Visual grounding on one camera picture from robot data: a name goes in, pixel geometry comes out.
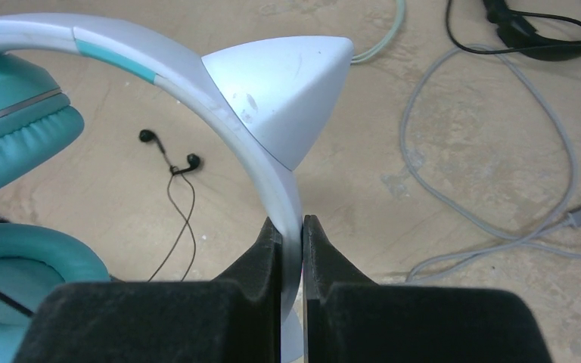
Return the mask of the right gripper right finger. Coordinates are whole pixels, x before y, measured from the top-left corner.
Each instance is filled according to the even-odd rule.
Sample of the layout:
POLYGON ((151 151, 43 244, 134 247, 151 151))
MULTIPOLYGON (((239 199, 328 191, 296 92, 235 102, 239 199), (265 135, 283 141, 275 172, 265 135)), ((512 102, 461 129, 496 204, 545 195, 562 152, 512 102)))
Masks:
POLYGON ((303 222, 307 362, 549 362, 526 303, 504 290, 373 282, 303 222))

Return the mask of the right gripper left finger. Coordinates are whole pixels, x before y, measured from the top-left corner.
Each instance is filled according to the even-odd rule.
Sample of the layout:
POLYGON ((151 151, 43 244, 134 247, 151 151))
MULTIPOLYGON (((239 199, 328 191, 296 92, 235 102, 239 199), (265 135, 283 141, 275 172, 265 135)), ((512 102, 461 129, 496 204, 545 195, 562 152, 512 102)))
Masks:
POLYGON ((209 281, 65 284, 41 304, 17 362, 279 362, 281 234, 209 281))

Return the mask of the black wired earbuds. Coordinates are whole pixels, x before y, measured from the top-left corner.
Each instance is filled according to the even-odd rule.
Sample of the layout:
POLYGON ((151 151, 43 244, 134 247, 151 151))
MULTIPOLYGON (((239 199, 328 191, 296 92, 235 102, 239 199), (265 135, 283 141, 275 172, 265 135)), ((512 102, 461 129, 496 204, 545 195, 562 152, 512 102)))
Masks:
POLYGON ((164 147, 163 143, 161 142, 161 140, 159 139, 159 137, 157 136, 157 134, 154 131, 152 131, 150 129, 142 129, 138 134, 138 139, 142 143, 145 143, 145 144, 154 143, 158 147, 165 163, 168 166, 168 170, 169 170, 169 174, 170 174, 169 181, 168 181, 167 186, 166 186, 166 196, 167 196, 169 202, 175 208, 176 212, 179 214, 179 216, 184 221, 184 225, 180 229, 177 237, 175 238, 174 243, 170 247, 169 252, 163 258, 163 261, 159 264, 159 266, 156 268, 156 270, 153 272, 153 274, 148 278, 148 281, 152 281, 153 279, 155 279, 157 274, 161 271, 161 269, 164 267, 164 265, 168 262, 170 256, 174 252, 175 248, 179 245, 179 242, 182 239, 184 232, 188 231, 190 234, 191 242, 192 242, 192 254, 191 254, 191 259, 188 263, 188 267, 185 269, 183 276, 179 280, 180 282, 183 282, 187 278, 188 274, 190 273, 191 268, 194 264, 194 261, 197 257, 197 238, 194 234, 194 229, 191 226, 191 217, 193 216, 193 213, 194 213, 194 208, 195 208, 196 200, 197 200, 197 193, 196 193, 196 190, 195 190, 193 184, 186 178, 186 174, 189 172, 197 171, 201 167, 202 159, 197 154, 194 154, 194 153, 188 154, 186 156, 186 161, 188 163, 188 166, 182 169, 182 168, 179 168, 178 166, 176 166, 170 160, 170 158, 166 152, 166 148, 164 147), (175 200, 172 196, 172 191, 171 191, 172 183, 177 178, 181 178, 188 185, 188 187, 191 189, 191 205, 190 205, 190 209, 189 209, 187 214, 183 213, 182 209, 179 207, 177 202, 175 202, 175 200))

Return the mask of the teal cat-ear headphones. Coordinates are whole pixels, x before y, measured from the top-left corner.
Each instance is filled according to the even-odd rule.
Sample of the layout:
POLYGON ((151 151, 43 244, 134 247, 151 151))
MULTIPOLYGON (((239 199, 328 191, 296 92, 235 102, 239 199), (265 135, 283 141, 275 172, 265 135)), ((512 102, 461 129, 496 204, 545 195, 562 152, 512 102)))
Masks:
MULTIPOLYGON (((0 16, 0 189, 77 139, 80 113, 23 49, 90 57, 161 88, 196 113, 250 176, 281 234, 281 359, 302 349, 293 313, 303 268, 303 212, 294 170, 345 83, 344 37, 264 39, 200 56, 148 28, 84 14, 0 16)), ((14 357, 42 302, 75 283, 114 282, 83 242, 36 225, 0 223, 0 362, 14 357)))

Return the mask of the mint green headphones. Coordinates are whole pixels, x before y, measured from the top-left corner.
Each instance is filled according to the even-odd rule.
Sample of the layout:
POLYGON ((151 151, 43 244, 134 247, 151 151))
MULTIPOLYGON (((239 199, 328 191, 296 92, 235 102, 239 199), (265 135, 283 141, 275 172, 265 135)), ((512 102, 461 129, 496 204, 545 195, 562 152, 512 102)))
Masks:
POLYGON ((406 1, 371 1, 362 17, 359 38, 365 43, 356 50, 351 64, 366 64, 389 48, 405 23, 406 1))

